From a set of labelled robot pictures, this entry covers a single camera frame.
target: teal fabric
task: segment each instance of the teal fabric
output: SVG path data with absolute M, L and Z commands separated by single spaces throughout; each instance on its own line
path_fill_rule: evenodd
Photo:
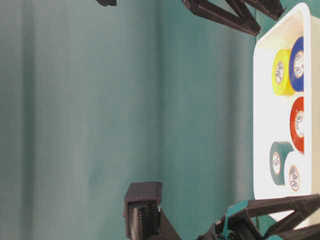
M 265 235 L 269 227 L 275 224 L 276 221 L 270 215 L 263 215 L 256 218 L 256 226 L 261 235 Z
M 0 239 L 125 239 L 132 181 L 183 239 L 253 198 L 255 38 L 139 3 L 0 1 Z
M 274 235 L 274 236 L 268 237 L 267 240 L 283 240 L 283 239 L 282 239 L 282 237 Z

